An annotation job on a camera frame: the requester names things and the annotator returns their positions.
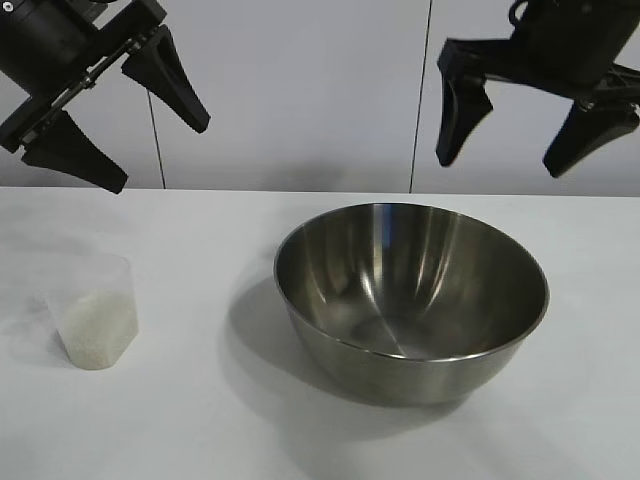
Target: stainless steel bowl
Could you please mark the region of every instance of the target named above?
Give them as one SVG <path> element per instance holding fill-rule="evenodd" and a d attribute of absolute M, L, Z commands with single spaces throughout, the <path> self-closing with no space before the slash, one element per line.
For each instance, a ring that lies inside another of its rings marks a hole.
<path fill-rule="evenodd" d="M 438 208 L 369 204 L 295 230 L 275 260 L 293 325 L 315 360 L 376 403 L 464 397 L 537 327 L 545 276 L 516 241 Z"/>

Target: tabletop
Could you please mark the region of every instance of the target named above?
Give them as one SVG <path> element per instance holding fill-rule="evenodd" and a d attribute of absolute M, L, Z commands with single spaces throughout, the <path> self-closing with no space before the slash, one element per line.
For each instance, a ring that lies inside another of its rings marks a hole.
<path fill-rule="evenodd" d="M 300 223 L 366 202 L 471 215 L 544 269 L 548 313 L 465 402 L 389 409 L 308 358 L 272 280 Z M 0 189 L 0 478 L 637 478 L 640 199 Z M 30 273 L 131 260 L 140 334 L 73 367 Z"/>

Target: plastic cup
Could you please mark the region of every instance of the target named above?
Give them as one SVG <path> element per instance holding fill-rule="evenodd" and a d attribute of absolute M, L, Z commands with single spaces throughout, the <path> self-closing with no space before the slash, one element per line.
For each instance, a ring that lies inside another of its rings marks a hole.
<path fill-rule="evenodd" d="M 107 254 L 50 263 L 44 299 L 71 362 L 85 370 L 112 367 L 138 334 L 131 265 Z"/>

